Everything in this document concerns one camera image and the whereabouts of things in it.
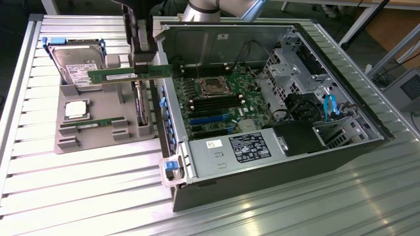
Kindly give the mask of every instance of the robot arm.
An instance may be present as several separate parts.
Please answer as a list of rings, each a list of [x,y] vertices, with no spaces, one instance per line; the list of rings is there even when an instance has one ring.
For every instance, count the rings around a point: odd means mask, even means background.
[[[268,0],[189,0],[183,21],[220,21],[220,10],[255,21]]]

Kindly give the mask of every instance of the motherboard chip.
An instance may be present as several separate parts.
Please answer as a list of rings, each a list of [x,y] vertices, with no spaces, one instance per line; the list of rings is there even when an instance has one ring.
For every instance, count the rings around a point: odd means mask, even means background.
[[[223,76],[200,79],[199,83],[205,97],[232,93]]]
[[[253,119],[244,119],[239,122],[239,127],[241,129],[241,131],[245,132],[251,132],[251,131],[256,131],[257,127],[255,125],[255,120]]]

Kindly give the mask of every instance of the warning label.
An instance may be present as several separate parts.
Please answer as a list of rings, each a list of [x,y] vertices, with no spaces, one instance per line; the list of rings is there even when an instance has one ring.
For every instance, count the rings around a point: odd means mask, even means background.
[[[271,157],[261,133],[245,134],[229,138],[236,160],[240,163]]]
[[[76,87],[89,86],[92,81],[87,71],[97,70],[96,64],[67,65],[65,67]]]

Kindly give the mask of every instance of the hard drive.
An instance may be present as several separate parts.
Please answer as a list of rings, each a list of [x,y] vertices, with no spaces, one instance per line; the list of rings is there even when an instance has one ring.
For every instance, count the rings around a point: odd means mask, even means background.
[[[100,40],[65,40],[52,38],[44,48],[53,59],[60,71],[64,84],[75,84],[79,91],[101,89],[93,85],[88,77],[88,70],[105,69],[105,51]]]

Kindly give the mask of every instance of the cpu socket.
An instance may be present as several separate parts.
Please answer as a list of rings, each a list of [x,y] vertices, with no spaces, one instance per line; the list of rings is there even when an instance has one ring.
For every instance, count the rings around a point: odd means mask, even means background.
[[[223,76],[203,78],[199,80],[199,83],[201,87],[201,94],[205,97],[232,93]]]

